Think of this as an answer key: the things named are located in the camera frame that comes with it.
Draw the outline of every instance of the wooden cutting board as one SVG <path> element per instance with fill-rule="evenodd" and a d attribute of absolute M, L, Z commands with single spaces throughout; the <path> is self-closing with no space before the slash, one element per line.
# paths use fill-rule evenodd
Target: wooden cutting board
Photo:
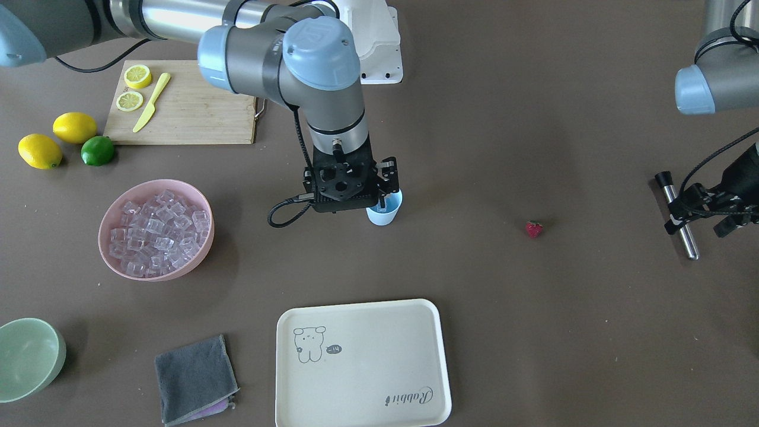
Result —
<path fill-rule="evenodd" d="M 124 71 L 135 64 L 147 65 L 153 82 L 143 89 L 130 89 Z M 139 132 L 134 124 L 147 104 L 161 73 L 172 75 L 156 101 L 153 118 Z M 116 107 L 116 98 L 127 90 L 142 93 L 145 103 L 132 112 Z M 257 100 L 212 86 L 200 74 L 197 61 L 126 61 L 121 70 L 103 134 L 115 144 L 252 144 L 256 134 Z"/>

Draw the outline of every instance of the bear drawing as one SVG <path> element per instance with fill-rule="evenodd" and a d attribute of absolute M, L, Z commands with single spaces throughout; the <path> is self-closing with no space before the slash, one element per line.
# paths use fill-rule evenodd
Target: bear drawing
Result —
<path fill-rule="evenodd" d="M 295 349 L 298 351 L 298 360 L 301 363 L 319 362 L 322 358 L 322 344 L 324 343 L 324 331 L 327 328 L 319 327 L 296 327 Z"/>

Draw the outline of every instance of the mint green bowl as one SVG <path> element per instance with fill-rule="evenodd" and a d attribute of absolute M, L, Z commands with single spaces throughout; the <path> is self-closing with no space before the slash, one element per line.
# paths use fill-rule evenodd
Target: mint green bowl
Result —
<path fill-rule="evenodd" d="M 0 327 L 0 403 L 47 387 L 65 359 L 66 342 L 46 321 L 23 318 Z"/>

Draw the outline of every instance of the lime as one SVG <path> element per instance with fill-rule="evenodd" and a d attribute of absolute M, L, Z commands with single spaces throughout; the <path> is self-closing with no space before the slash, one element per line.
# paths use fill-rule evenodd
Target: lime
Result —
<path fill-rule="evenodd" d="M 143 100 L 142 93 L 130 90 L 116 98 L 116 108 L 125 112 L 134 111 L 142 106 Z"/>
<path fill-rule="evenodd" d="M 153 76 L 146 65 L 132 65 L 124 71 L 124 82 L 132 89 L 147 87 L 151 81 L 153 81 Z"/>
<path fill-rule="evenodd" d="M 89 166 L 102 166 L 111 161 L 115 151 L 111 138 L 92 137 L 82 146 L 82 160 Z"/>
<path fill-rule="evenodd" d="M 63 152 L 51 137 L 43 134 L 31 134 L 18 141 L 18 153 L 37 169 L 52 169 L 61 164 Z"/>
<path fill-rule="evenodd" d="M 69 144 L 83 144 L 97 134 L 97 122 L 83 112 L 67 112 L 53 122 L 52 133 Z"/>

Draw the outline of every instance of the bowl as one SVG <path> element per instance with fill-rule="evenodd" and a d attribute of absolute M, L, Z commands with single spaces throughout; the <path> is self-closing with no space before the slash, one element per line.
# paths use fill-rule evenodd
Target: bowl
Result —
<path fill-rule="evenodd" d="M 121 260 L 110 255 L 109 245 L 111 243 L 111 230 L 121 226 L 121 215 L 123 214 L 122 208 L 127 201 L 133 201 L 137 204 L 142 204 L 151 197 L 162 193 L 164 190 L 173 191 L 177 196 L 181 195 L 187 200 L 187 204 L 195 205 L 198 209 L 205 210 L 208 213 L 210 221 L 209 235 L 205 242 L 200 246 L 200 250 L 195 254 L 187 263 L 176 270 L 157 277 L 132 277 L 125 272 L 121 271 Z M 133 188 L 127 190 L 119 198 L 117 198 L 111 207 L 108 208 L 106 214 L 103 216 L 100 223 L 100 229 L 98 231 L 98 249 L 100 250 L 100 256 L 106 262 L 106 264 L 116 274 L 122 277 L 126 277 L 132 280 L 138 280 L 143 282 L 162 282 L 164 280 L 176 279 L 177 277 L 184 276 L 192 271 L 200 262 L 208 255 L 208 251 L 211 249 L 213 243 L 214 233 L 213 213 L 211 212 L 211 205 L 208 200 L 203 196 L 197 188 L 193 187 L 186 182 L 177 181 L 176 179 L 155 179 L 153 181 L 143 182 L 136 185 Z"/>
<path fill-rule="evenodd" d="M 42 390 L 58 376 L 66 342 L 46 321 L 17 319 L 0 327 L 0 403 Z"/>

